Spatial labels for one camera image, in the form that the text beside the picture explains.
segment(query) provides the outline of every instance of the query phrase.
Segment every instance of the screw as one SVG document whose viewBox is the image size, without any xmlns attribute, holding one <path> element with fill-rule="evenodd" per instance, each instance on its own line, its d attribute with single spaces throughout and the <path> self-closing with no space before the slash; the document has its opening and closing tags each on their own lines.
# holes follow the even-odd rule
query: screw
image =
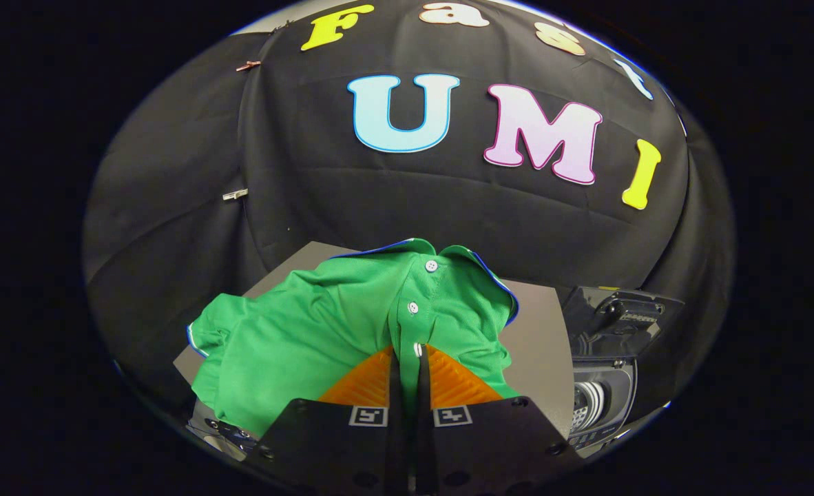
<svg viewBox="0 0 814 496">
<path fill-rule="evenodd" d="M 565 449 L 565 446 L 563 444 L 551 445 L 551 446 L 548 446 L 547 449 L 545 449 L 545 454 L 546 455 L 551 455 L 551 456 L 557 456 L 557 455 L 563 453 L 564 449 Z"/>
<path fill-rule="evenodd" d="M 269 459 L 275 458 L 275 455 L 273 455 L 272 450 L 267 448 L 266 446 L 260 446 L 260 455 L 262 455 L 264 458 Z"/>
</svg>

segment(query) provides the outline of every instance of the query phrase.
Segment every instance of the shirt collar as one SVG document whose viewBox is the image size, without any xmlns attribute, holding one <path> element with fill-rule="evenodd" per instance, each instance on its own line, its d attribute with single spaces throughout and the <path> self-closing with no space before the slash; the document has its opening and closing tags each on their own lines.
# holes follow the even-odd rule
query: shirt collar
<svg viewBox="0 0 814 496">
<path fill-rule="evenodd" d="M 394 244 L 383 246 L 382 248 L 375 248 L 373 250 L 367 251 L 358 251 L 356 254 L 342 254 L 342 255 L 335 255 L 331 258 L 343 258 L 343 257 L 355 257 L 357 255 L 368 255 L 368 254 L 381 254 L 382 252 L 392 252 L 392 251 L 416 251 L 418 254 L 425 254 L 425 255 L 438 255 L 435 251 L 435 246 L 432 246 L 431 242 L 427 242 L 425 239 L 422 238 L 410 238 L 405 239 L 404 241 L 394 242 Z M 483 268 L 483 272 L 486 272 L 487 276 L 496 283 L 499 288 L 502 288 L 505 292 L 511 296 L 511 314 L 508 316 L 508 322 L 505 323 L 507 326 L 511 322 L 517 318 L 517 313 L 520 311 L 520 302 L 517 301 L 517 296 L 514 295 L 514 292 L 511 292 L 511 289 L 508 289 L 508 286 L 505 286 L 505 283 L 502 282 L 499 277 L 496 276 L 495 273 L 490 270 L 489 267 L 486 266 L 486 263 L 483 263 L 482 258 L 480 258 L 479 254 L 469 250 L 468 248 L 461 246 L 461 245 L 452 245 L 448 246 L 441 250 L 439 255 L 449 256 L 455 255 L 467 258 L 471 260 L 473 263 L 478 264 L 481 268 Z"/>
</svg>

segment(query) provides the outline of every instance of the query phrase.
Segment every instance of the shirt sleeve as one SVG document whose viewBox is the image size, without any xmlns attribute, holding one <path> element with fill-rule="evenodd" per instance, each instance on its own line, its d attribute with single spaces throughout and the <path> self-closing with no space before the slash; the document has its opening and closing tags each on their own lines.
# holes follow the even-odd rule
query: shirt sleeve
<svg viewBox="0 0 814 496">
<path fill-rule="evenodd" d="M 230 335 L 229 326 L 244 313 L 240 296 L 218 295 L 202 310 L 196 320 L 187 326 L 187 341 L 205 358 L 222 353 Z"/>
</svg>

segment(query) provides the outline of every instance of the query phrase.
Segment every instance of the black fabric backdrop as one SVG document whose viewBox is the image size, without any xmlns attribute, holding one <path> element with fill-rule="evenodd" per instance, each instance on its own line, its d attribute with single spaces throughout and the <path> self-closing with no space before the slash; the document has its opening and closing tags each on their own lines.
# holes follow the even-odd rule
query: black fabric backdrop
<svg viewBox="0 0 814 496">
<path fill-rule="evenodd" d="M 85 273 L 112 354 L 167 408 L 191 397 L 171 361 L 185 345 L 184 327 L 214 296 L 243 293 L 308 241 L 367 250 L 413 236 L 439 249 L 469 246 L 499 276 L 555 286 L 561 298 L 575 286 L 646 289 L 669 246 L 668 260 L 678 261 L 658 268 L 652 285 L 688 299 L 694 313 L 656 345 L 650 373 L 640 359 L 632 418 L 685 385 L 688 374 L 676 373 L 677 364 L 697 366 L 702 351 L 693 343 L 712 339 L 731 286 L 734 235 L 715 154 L 700 169 L 689 162 L 677 111 L 652 76 L 644 74 L 655 95 L 649 101 L 609 50 L 586 41 L 587 54 L 572 56 L 537 40 L 533 25 L 546 19 L 473 5 L 490 20 L 486 28 L 422 22 L 421 6 L 404 0 L 306 52 L 300 47 L 311 21 L 351 4 L 293 19 L 275 34 L 235 35 L 178 69 L 129 116 L 89 198 Z M 235 72 L 249 59 L 262 66 Z M 447 137 L 415 154 L 361 144 L 348 83 L 398 76 L 390 119 L 412 129 L 423 120 L 423 89 L 413 85 L 421 73 L 460 78 Z M 529 160 L 487 163 L 482 153 L 495 138 L 498 113 L 487 94 L 492 84 L 530 89 L 549 118 L 570 101 L 601 112 L 596 182 L 575 185 L 556 178 L 550 164 L 535 170 Z M 702 133 L 693 140 L 703 147 Z M 641 211 L 620 199 L 636 169 L 638 138 L 663 157 Z M 249 189 L 243 200 L 219 200 L 242 188 Z M 684 207 L 687 194 L 693 203 Z M 722 294 L 711 301 L 713 292 Z"/>
<path fill-rule="evenodd" d="M 0 3 L 0 493 L 268 492 L 123 385 L 79 266 L 92 178 L 121 123 L 273 7 Z M 740 249 L 724 331 L 685 392 L 556 493 L 814 494 L 814 4 L 553 8 L 606 32 L 696 113 L 725 164 Z"/>
</svg>

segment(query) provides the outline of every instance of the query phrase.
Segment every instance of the metal clip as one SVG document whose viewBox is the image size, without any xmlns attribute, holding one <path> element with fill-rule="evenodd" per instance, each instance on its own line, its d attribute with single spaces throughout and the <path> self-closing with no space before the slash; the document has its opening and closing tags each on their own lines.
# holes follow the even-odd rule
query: metal clip
<svg viewBox="0 0 814 496">
<path fill-rule="evenodd" d="M 239 72 L 240 70 L 251 69 L 252 67 L 255 67 L 257 65 L 261 65 L 261 63 L 262 62 L 260 62 L 260 61 L 255 62 L 255 61 L 247 60 L 246 62 L 244 62 L 243 66 L 241 66 L 239 69 L 236 69 L 236 72 Z"/>
<path fill-rule="evenodd" d="M 237 192 L 232 192 L 231 194 L 224 195 L 224 201 L 227 200 L 236 200 L 237 198 L 241 198 L 244 195 L 247 195 L 247 189 L 239 189 Z"/>
</svg>

